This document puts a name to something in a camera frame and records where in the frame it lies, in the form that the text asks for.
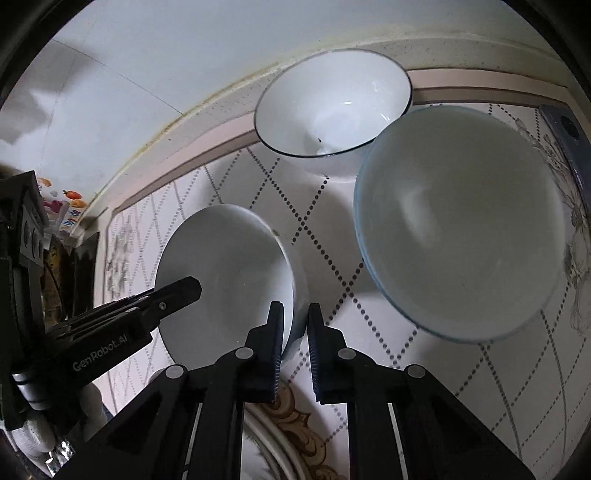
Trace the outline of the white gloved left hand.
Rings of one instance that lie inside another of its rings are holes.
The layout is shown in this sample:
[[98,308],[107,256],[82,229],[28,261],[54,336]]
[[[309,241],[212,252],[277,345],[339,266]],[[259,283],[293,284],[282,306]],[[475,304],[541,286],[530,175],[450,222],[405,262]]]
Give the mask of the white gloved left hand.
[[31,411],[24,424],[7,435],[16,449],[41,466],[62,441],[68,441],[76,449],[107,422],[101,392],[94,383],[89,383],[56,408]]

